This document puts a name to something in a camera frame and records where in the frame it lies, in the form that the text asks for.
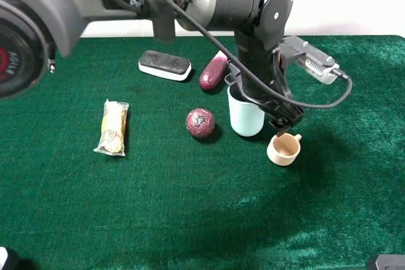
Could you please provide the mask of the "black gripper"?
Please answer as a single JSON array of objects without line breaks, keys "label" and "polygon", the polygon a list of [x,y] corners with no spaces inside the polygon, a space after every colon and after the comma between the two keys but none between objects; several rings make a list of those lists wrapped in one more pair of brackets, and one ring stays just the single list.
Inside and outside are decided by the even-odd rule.
[{"label": "black gripper", "polygon": [[[266,51],[263,43],[243,32],[235,32],[239,61],[255,74],[263,83],[285,97],[290,97],[290,90],[284,78],[284,69],[295,63],[320,83],[330,85],[339,69],[333,57],[312,46],[298,36],[284,38],[278,52]],[[277,131],[277,136],[287,133],[301,122],[304,111],[301,107],[286,102],[271,100],[262,105],[262,110],[271,116],[270,125]]]}]

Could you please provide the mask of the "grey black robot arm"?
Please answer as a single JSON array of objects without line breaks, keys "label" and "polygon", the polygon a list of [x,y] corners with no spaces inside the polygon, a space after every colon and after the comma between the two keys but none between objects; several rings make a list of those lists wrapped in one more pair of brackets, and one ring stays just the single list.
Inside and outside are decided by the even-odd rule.
[{"label": "grey black robot arm", "polygon": [[232,31],[237,54],[228,56],[226,82],[284,133],[307,108],[292,97],[288,65],[301,65],[324,84],[344,76],[331,56],[285,35],[291,9],[292,0],[1,0],[1,97],[33,86],[56,53],[71,53],[88,24],[150,20],[155,38],[166,42],[175,38],[176,24],[199,31],[213,44],[214,31]]}]

